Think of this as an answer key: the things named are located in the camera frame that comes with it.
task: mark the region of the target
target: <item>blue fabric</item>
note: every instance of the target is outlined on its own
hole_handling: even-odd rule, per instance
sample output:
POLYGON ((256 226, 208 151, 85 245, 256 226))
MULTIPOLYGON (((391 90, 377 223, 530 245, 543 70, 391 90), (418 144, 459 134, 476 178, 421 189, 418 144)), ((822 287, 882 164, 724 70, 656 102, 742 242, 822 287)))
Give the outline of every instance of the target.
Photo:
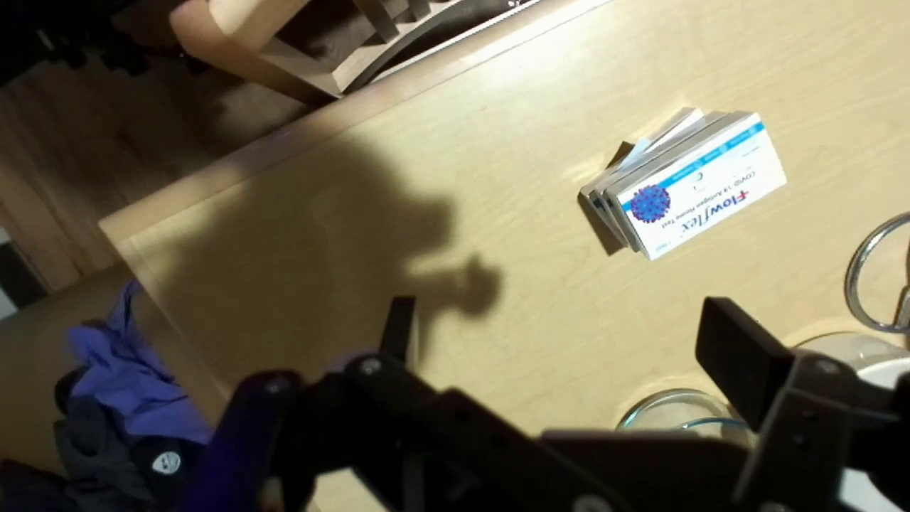
POLYGON ((108 321, 71 330, 71 350, 85 365, 71 400, 94 400, 112 410, 129 438, 208 445, 209 428, 132 321, 129 301, 139 293, 139 286, 125 286, 108 321))

